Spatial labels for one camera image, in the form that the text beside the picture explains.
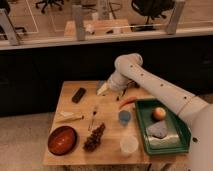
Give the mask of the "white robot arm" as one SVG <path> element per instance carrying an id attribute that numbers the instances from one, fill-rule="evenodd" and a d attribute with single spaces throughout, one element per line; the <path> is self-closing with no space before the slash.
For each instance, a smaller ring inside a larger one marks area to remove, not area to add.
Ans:
<path id="1" fill-rule="evenodd" d="M 213 103 L 153 75 L 143 69 L 142 64 L 142 56 L 138 53 L 117 57 L 115 71 L 97 94 L 124 90 L 129 80 L 135 81 L 190 128 L 188 171 L 213 171 Z"/>

